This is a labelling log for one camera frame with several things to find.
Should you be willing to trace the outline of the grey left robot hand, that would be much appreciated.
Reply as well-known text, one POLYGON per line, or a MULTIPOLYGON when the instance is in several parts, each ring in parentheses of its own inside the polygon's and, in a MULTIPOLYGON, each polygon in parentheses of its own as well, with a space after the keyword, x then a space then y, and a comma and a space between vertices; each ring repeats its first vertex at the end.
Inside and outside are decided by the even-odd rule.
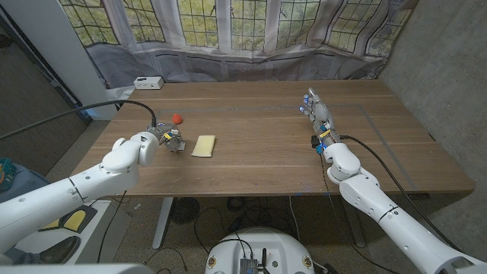
POLYGON ((170 151, 184 151, 186 143, 175 124, 158 123, 156 126, 148 126, 147 130, 157 137, 160 145, 165 145, 170 151))

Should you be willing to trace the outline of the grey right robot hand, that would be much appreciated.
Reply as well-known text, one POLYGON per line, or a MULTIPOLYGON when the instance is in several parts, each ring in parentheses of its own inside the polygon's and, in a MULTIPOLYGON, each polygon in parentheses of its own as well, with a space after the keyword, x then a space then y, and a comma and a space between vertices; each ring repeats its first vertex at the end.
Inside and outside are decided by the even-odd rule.
POLYGON ((303 102, 304 106, 300 107, 299 110, 309 118, 315 131, 315 135, 311 138, 312 147, 326 148, 339 143, 340 137, 334 126, 333 115, 313 88, 308 88, 308 93, 304 95, 303 102))

